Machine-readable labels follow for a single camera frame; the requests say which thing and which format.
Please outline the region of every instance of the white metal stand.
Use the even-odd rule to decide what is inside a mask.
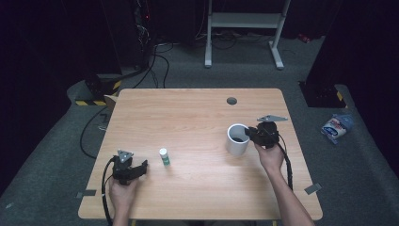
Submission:
[[[212,67],[212,27],[252,27],[252,28],[276,28],[274,40],[269,42],[270,50],[279,70],[284,68],[277,45],[281,30],[284,26],[288,7],[291,0],[285,0],[282,13],[226,13],[212,12],[212,0],[209,0],[208,29],[205,49],[205,68]]]

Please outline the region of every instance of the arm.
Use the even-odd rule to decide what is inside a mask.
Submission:
[[[122,186],[113,177],[109,178],[109,196],[115,209],[113,226],[128,225],[137,183],[138,179],[134,179],[129,185]]]
[[[314,225],[308,211],[296,197],[294,192],[288,187],[281,173],[281,165],[284,156],[278,145],[273,148],[265,149],[255,144],[258,150],[261,164],[266,170],[276,194],[279,204],[282,223],[285,226],[290,225]]]

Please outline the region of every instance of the snack bag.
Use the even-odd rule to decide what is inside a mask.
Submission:
[[[322,134],[326,135],[329,140],[337,144],[337,138],[346,134],[353,127],[353,119],[351,115],[332,115],[331,120],[326,122],[322,127]]]

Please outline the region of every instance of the wooden table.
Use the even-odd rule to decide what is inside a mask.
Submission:
[[[227,99],[234,97],[236,105]],[[295,129],[279,89],[124,89],[98,154],[79,216],[105,218],[101,179],[117,149],[134,153],[134,166],[149,160],[130,214],[136,219],[277,219],[279,208],[253,142],[242,156],[225,149],[234,123],[255,127],[265,115],[287,117],[277,126],[287,145],[294,192],[313,219],[323,213]],[[167,148],[171,165],[159,155]],[[285,163],[282,172],[286,178]],[[108,200],[111,216],[113,208]]]

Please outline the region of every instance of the hand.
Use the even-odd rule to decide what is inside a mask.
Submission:
[[[264,167],[264,170],[266,170],[267,174],[281,171],[284,154],[279,148],[279,145],[275,144],[273,148],[266,149],[255,143],[255,148],[258,150],[261,164]]]
[[[114,205],[115,213],[128,213],[135,198],[138,178],[134,179],[127,186],[122,186],[113,177],[109,178],[109,197]]]

